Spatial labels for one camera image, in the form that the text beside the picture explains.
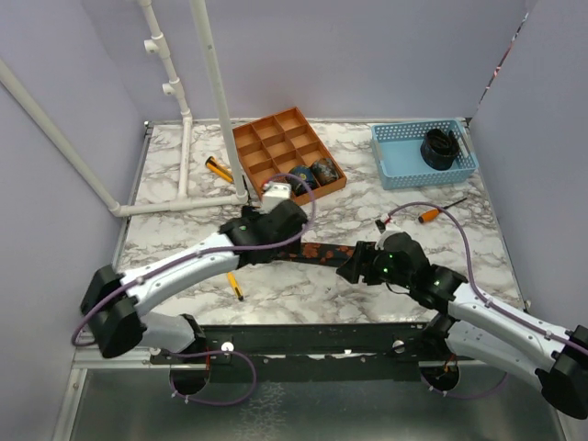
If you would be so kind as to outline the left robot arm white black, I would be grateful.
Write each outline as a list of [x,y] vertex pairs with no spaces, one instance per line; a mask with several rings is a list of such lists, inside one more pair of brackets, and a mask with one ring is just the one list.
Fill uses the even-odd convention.
[[197,245],[147,266],[120,274],[103,266],[93,275],[80,310],[104,358],[137,346],[163,349],[179,360],[197,360],[205,336],[196,320],[154,312],[175,294],[243,266],[265,264],[299,240],[310,224],[295,202],[284,200],[269,212],[245,209]]

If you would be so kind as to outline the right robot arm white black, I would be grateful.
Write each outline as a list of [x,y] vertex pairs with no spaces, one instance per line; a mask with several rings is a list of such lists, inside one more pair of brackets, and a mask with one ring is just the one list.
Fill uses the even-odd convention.
[[406,232],[359,242],[337,269],[351,284],[397,285],[436,311],[442,326],[422,337],[433,359],[464,356],[522,379],[568,416],[587,417],[587,329],[540,320],[477,288],[472,279],[429,262]]

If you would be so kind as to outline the black orange floral tie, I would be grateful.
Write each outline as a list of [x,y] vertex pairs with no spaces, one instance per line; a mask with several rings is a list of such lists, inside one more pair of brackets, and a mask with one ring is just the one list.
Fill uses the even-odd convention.
[[333,243],[298,243],[289,245],[276,256],[277,261],[306,265],[339,267],[354,253],[355,247]]

